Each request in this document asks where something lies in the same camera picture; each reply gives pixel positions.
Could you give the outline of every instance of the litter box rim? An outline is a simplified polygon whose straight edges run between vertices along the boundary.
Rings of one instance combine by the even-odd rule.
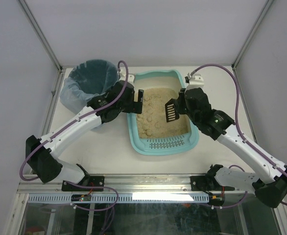
[[[150,77],[145,77],[147,74],[155,73],[157,75],[155,76],[150,76]],[[162,77],[162,76],[172,76],[175,74],[173,77],[177,77],[178,80],[180,81],[181,87],[185,88],[186,84],[184,83],[184,80],[182,79],[181,74],[177,70],[151,70],[151,71],[146,71],[146,72],[141,72],[141,73],[136,73],[135,74],[135,79],[134,82],[137,80],[145,79],[145,78],[151,78],[151,77]],[[152,156],[162,156],[162,155],[171,155],[171,154],[177,154],[177,153],[182,153],[188,150],[193,149],[199,141],[199,131],[198,128],[189,120],[190,122],[190,132],[178,136],[173,136],[173,137],[167,137],[167,138],[155,138],[155,139],[142,139],[139,138],[138,134],[138,128],[137,128],[137,120],[136,120],[136,114],[127,114],[127,123],[128,123],[128,131],[129,131],[129,137],[131,144],[133,148],[140,154],[143,155],[152,155]],[[141,140],[165,140],[165,139],[171,139],[171,138],[177,138],[183,136],[184,139],[188,140],[189,143],[184,144],[182,146],[177,146],[173,148],[163,148],[163,149],[145,149],[144,144]]]

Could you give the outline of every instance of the wire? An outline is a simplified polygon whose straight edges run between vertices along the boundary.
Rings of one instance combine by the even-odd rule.
[[[103,208],[103,209],[88,209],[88,208],[84,208],[84,207],[80,207],[79,205],[75,204],[75,203],[72,203],[73,205],[75,205],[75,207],[77,208],[80,208],[82,210],[85,210],[85,211],[89,211],[89,212],[102,212],[102,211],[106,211],[110,208],[112,208],[113,206],[115,206],[115,204],[118,202],[119,200],[119,193],[114,189],[114,188],[111,188],[111,187],[106,187],[106,186],[82,186],[82,185],[77,185],[73,182],[69,182],[69,181],[66,181],[68,184],[70,185],[73,185],[77,188],[89,188],[89,189],[108,189],[108,190],[112,190],[115,194],[116,194],[116,199],[115,201],[108,207],[106,208]]]
[[[73,124],[75,124],[76,122],[78,122],[80,119],[85,118],[85,117],[87,117],[87,116],[89,116],[89,115],[91,115],[91,114],[95,114],[96,112],[101,111],[101,110],[103,110],[103,109],[106,109],[106,108],[110,107],[111,105],[113,105],[114,103],[116,103],[116,102],[118,101],[118,99],[121,97],[121,95],[122,95],[123,92],[125,91],[125,88],[126,88],[126,86],[127,86],[127,81],[128,81],[128,66],[127,66],[127,64],[126,64],[125,61],[120,60],[120,61],[118,62],[118,69],[119,69],[119,70],[120,70],[120,64],[124,64],[124,66],[125,66],[126,78],[125,78],[125,82],[124,82],[124,84],[123,84],[122,90],[120,91],[119,95],[118,95],[114,100],[112,100],[110,103],[108,103],[107,105],[104,105],[103,107],[100,107],[100,108],[98,108],[98,109],[96,109],[96,110],[92,110],[92,111],[90,111],[90,112],[88,112],[88,113],[86,113],[86,114],[83,114],[83,115],[79,116],[77,119],[71,121],[69,124],[67,124],[66,126],[64,126],[61,130],[59,130],[59,131],[56,132],[54,135],[52,135],[52,136],[50,137],[51,141],[52,141],[55,137],[57,137],[58,135],[60,135],[63,131],[65,131],[66,129],[68,129],[70,126],[72,126]],[[27,179],[27,178],[25,178],[25,177],[23,176],[23,170],[24,170],[24,167],[25,167],[26,163],[29,161],[29,159],[30,159],[41,147],[43,147],[43,146],[44,146],[45,144],[47,144],[47,143],[48,143],[48,141],[44,141],[43,143],[41,143],[41,144],[40,144],[39,146],[37,146],[37,147],[26,157],[26,159],[23,161],[23,163],[22,163],[22,165],[21,165],[21,168],[20,168],[20,178],[21,178],[22,180],[24,180],[24,181],[33,181],[33,180],[36,180],[36,179],[39,178],[38,176],[36,176],[36,177],[30,178],[30,179]]]
[[[104,219],[104,223],[103,223],[103,226],[102,226],[102,229],[101,229],[101,232],[100,232],[100,235],[103,235],[105,233],[105,231],[107,231],[109,229],[109,227],[111,226],[113,220],[114,220],[114,216],[115,216],[115,209],[114,207],[111,209],[111,212],[109,214],[109,216],[107,217],[107,212],[105,212],[105,219]],[[108,220],[111,218],[110,220],[110,223],[108,226],[106,226]]]
[[[208,194],[208,195],[210,195],[210,196],[213,196],[213,193],[211,193],[211,192],[209,192],[209,191],[205,191],[205,190],[201,190],[201,191],[203,191],[204,193],[206,193],[206,194]]]
[[[88,194],[91,194],[91,196],[93,195],[92,191],[93,191],[93,189],[91,189],[91,190],[88,192]]]
[[[230,169],[232,167],[237,167],[237,168],[241,169],[243,172],[245,172],[244,169],[242,167],[240,167],[239,165],[231,165],[228,168]],[[238,202],[236,202],[235,204],[229,205],[229,206],[225,206],[225,207],[212,206],[212,205],[208,205],[208,204],[201,204],[201,205],[206,206],[206,207],[216,208],[216,209],[233,208],[233,207],[240,205],[246,199],[247,196],[248,196],[248,192],[246,191],[245,195]]]
[[[221,193],[220,197],[224,197],[224,193],[225,193],[225,187],[222,186],[222,193]]]
[[[239,126],[239,121],[238,121],[238,108],[239,108],[239,84],[237,79],[235,78],[235,76],[225,67],[218,65],[218,64],[206,64],[206,65],[202,65],[198,68],[196,68],[194,71],[191,72],[191,76],[193,76],[196,72],[198,72],[200,69],[205,68],[205,67],[218,67],[220,69],[223,69],[224,71],[226,71],[231,78],[233,79],[233,82],[235,83],[235,87],[236,87],[236,105],[235,105],[235,125],[237,128],[237,131],[240,135],[240,137],[242,138],[243,141],[246,142],[247,145],[249,145],[253,150],[255,150],[261,157],[263,157],[264,159],[266,159],[272,166],[277,167],[275,162],[273,162],[270,158],[268,158],[263,152],[261,152],[259,149],[257,149],[251,142],[249,142],[246,137],[243,135],[240,126]],[[285,177],[287,177],[287,173],[281,169],[280,167],[277,167],[278,171],[280,173],[282,173]]]

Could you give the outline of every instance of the glass panel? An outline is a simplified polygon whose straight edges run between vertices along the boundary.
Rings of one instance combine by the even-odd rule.
[[[225,205],[242,194],[226,194]],[[79,204],[102,209],[107,204]],[[230,209],[201,204],[116,204],[114,212],[89,212],[70,205],[28,203],[19,235],[279,235],[271,208],[253,195]]]

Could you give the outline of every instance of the white wall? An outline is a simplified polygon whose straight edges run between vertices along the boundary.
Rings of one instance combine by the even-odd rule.
[[[274,3],[238,74],[258,143],[287,163],[287,0]]]
[[[0,234],[25,158],[40,134],[57,71],[17,1],[0,0]]]
[[[230,65],[266,0],[26,0],[64,66]]]

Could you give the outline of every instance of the metal frame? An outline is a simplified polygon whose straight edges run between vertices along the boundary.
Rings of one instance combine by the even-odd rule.
[[[104,176],[104,185],[116,189],[119,193],[133,193],[138,191],[169,192],[169,193],[195,193],[191,190],[191,176],[203,174],[95,174]],[[43,184],[39,179],[32,182],[21,181],[17,193],[63,193],[61,180],[52,180]],[[104,190],[103,193],[114,193]],[[226,193],[244,193],[242,190],[228,191]]]
[[[31,26],[33,27],[35,33],[37,34],[39,40],[42,43],[42,46],[45,48],[47,54],[49,55],[50,59],[54,63],[54,65],[57,67],[57,69],[61,72],[62,66],[59,62],[59,60],[56,58],[49,42],[47,41],[45,35],[43,34],[41,28],[39,27],[34,15],[32,14],[28,4],[26,3],[25,0],[18,0],[18,3],[21,7],[21,9],[24,11],[26,17],[28,18]]]
[[[58,101],[58,98],[59,98],[59,95],[60,95],[60,92],[61,92],[61,87],[62,87],[62,82],[63,82],[63,79],[64,79],[64,74],[65,74],[65,69],[62,69],[56,80],[55,80],[55,84],[54,84],[54,88],[53,88],[53,91],[51,91],[52,93],[52,97],[51,97],[51,100],[50,100],[50,104],[49,104],[49,107],[48,107],[48,110],[47,110],[47,115],[46,115],[46,118],[45,118],[45,122],[43,124],[43,128],[42,128],[42,131],[41,131],[41,135],[45,135],[47,133],[49,133],[50,131],[50,128],[51,128],[51,124],[52,124],[52,120],[53,120],[53,116],[54,116],[54,112],[55,112],[55,108],[56,108],[56,104],[57,104],[57,101]]]
[[[105,177],[104,185],[115,188],[119,193],[133,193],[138,191],[169,192],[169,193],[202,193],[201,191],[191,190],[190,176],[203,174],[103,174]],[[32,178],[35,175],[25,175],[26,178]],[[10,214],[10,221],[5,228],[6,235],[15,235],[19,229],[22,229],[22,221],[26,208],[26,202],[29,194],[53,194],[68,195],[69,192],[61,191],[63,181],[53,180],[43,184],[39,179],[32,182],[21,181],[17,190],[13,210]],[[94,192],[94,194],[114,194],[114,192],[104,190],[103,192]],[[225,194],[244,194],[244,191],[226,191]]]
[[[94,208],[95,208],[94,204],[90,205],[90,209],[94,209]],[[94,211],[89,212],[89,219],[88,219],[86,234],[91,234],[93,231],[94,213],[95,213]]]
[[[6,223],[3,234],[16,235],[19,229],[21,229],[27,200],[28,194],[16,194],[13,209],[10,213],[9,220]]]
[[[244,53],[246,52],[250,42],[252,41],[252,39],[254,38],[260,24],[262,23],[262,21],[264,20],[264,18],[266,17],[267,13],[269,12],[269,9],[271,8],[271,6],[273,5],[273,3],[275,2],[275,0],[267,0],[263,9],[261,10],[259,16],[257,17],[257,20],[255,21],[255,23],[253,24],[250,32],[248,33],[248,36],[243,44],[243,46],[241,47],[238,56],[236,57],[234,63],[233,63],[233,67],[236,68],[237,65],[239,64],[240,60],[242,59]]]
[[[243,55],[245,54],[247,48],[250,45],[250,42],[253,40],[260,24],[263,19],[269,12],[271,6],[275,0],[267,0],[262,11],[260,12],[258,18],[256,19],[252,29],[250,30],[238,56],[236,57],[233,63],[233,70],[235,76],[236,68],[240,63]],[[28,18],[30,24],[32,25],[35,33],[37,34],[39,40],[41,41],[43,47],[45,48],[47,54],[53,61],[54,65],[57,67],[59,71],[59,75],[56,79],[56,83],[54,86],[54,90],[52,91],[52,98],[50,102],[50,106],[47,111],[47,117],[43,125],[42,134],[46,134],[49,132],[52,118],[54,115],[55,107],[57,104],[57,100],[59,97],[59,93],[61,90],[62,81],[64,78],[65,68],[72,68],[73,66],[64,66],[62,67],[60,62],[58,61],[55,53],[53,52],[51,46],[49,45],[45,35],[43,34],[41,28],[39,27],[34,15],[32,14],[26,0],[18,0],[21,9],[24,11],[26,17]],[[242,98],[242,102],[247,113],[247,118],[249,121],[249,125],[251,131],[253,133],[254,140],[256,141],[255,134],[253,131],[253,127],[250,121],[249,112],[246,106],[245,98],[242,94],[241,87],[240,95]],[[190,187],[189,177],[192,175],[104,175],[105,176],[105,185],[109,187],[116,188],[119,192],[130,193],[133,191],[167,191],[167,192],[176,192],[176,193],[192,193]],[[17,194],[13,204],[13,210],[10,214],[9,221],[5,227],[6,235],[15,235],[16,231],[20,228],[20,225],[23,220],[23,215],[26,209],[26,201],[28,199],[29,193],[57,193],[62,194],[66,192],[61,191],[62,182],[60,181],[52,181],[48,184],[42,184],[40,180],[33,181],[31,183],[27,183],[24,181],[20,182],[19,188],[17,190]],[[229,191],[226,194],[230,193],[243,193],[243,191]],[[277,224],[281,229],[282,234],[287,235],[287,208],[283,205],[280,205],[278,208],[274,209],[274,214],[276,215]]]
[[[248,229],[247,229],[246,220],[245,220],[245,215],[243,213],[241,205],[237,206],[237,213],[238,213],[239,222],[241,224],[242,235],[249,235],[249,232],[248,232]]]

